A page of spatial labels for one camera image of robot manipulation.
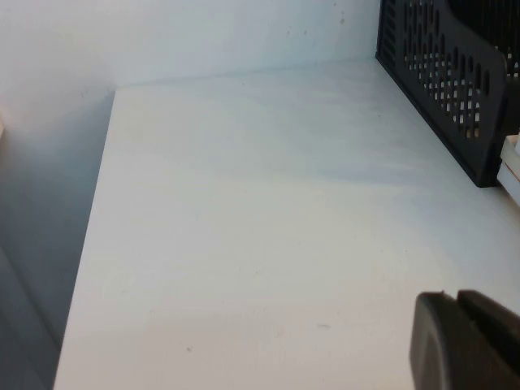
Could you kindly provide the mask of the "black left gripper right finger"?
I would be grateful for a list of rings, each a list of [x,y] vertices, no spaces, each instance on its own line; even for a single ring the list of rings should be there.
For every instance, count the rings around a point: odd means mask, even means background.
[[[501,361],[519,376],[519,315],[476,290],[460,290],[457,303]]]

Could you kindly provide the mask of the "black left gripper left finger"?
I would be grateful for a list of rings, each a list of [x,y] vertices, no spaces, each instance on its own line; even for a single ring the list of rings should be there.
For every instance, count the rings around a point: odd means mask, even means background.
[[[518,389],[517,377],[444,292],[417,296],[409,349],[416,389]]]

